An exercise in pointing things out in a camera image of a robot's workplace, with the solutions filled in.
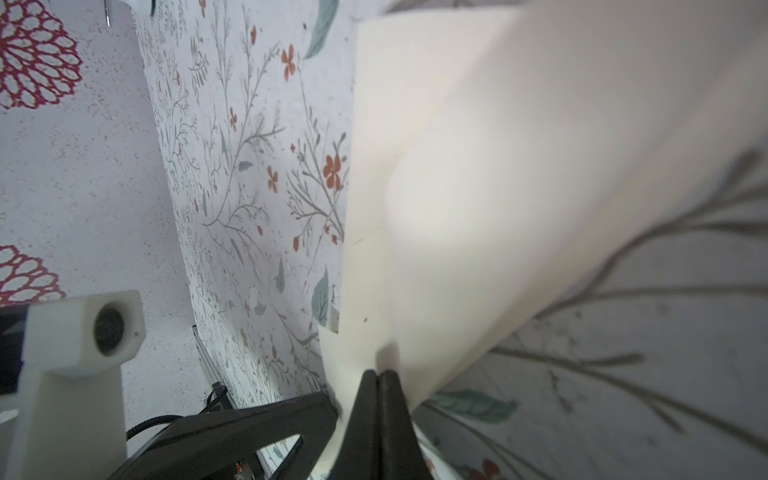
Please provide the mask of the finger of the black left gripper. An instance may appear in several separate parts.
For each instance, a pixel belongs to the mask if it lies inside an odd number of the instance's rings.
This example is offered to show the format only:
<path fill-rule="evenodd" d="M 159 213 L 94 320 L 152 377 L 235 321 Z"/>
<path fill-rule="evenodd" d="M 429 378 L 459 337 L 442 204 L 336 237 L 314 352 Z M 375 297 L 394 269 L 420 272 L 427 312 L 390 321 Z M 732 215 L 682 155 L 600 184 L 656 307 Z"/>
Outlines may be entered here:
<path fill-rule="evenodd" d="M 274 479 L 307 479 L 331 439 L 337 412 L 312 393 L 268 405 L 178 419 L 126 460 L 112 479 L 204 479 L 289 437 L 298 440 Z"/>

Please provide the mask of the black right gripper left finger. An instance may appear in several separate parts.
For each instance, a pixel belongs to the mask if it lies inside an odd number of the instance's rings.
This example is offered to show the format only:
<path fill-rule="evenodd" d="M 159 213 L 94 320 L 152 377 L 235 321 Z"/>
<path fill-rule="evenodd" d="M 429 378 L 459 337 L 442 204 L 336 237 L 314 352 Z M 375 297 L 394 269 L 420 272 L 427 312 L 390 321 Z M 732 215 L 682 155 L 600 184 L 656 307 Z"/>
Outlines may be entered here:
<path fill-rule="evenodd" d="M 331 480 L 375 480 L 380 477 L 379 378 L 363 373 L 343 441 L 328 476 Z"/>

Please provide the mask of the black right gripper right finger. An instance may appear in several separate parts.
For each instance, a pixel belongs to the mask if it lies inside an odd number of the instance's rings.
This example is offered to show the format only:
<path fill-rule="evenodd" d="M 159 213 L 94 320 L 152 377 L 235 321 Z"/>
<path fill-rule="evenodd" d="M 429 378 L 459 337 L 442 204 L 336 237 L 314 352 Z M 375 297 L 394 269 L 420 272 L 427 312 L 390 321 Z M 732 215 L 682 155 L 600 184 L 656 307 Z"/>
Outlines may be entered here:
<path fill-rule="evenodd" d="M 379 376 L 380 478 L 430 480 L 398 374 Z"/>

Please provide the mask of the cream square paper sheet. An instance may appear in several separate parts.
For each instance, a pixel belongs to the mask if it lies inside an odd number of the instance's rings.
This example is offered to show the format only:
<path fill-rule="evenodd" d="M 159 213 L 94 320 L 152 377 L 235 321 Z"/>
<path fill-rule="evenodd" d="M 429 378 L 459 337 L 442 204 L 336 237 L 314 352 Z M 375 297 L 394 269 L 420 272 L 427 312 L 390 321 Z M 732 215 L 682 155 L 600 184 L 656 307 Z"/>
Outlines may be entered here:
<path fill-rule="evenodd" d="M 649 241 L 767 235 L 727 217 L 767 196 L 763 1 L 401 3 L 356 41 L 328 476 L 365 371 L 410 413 L 533 316 L 634 297 L 604 285 Z"/>

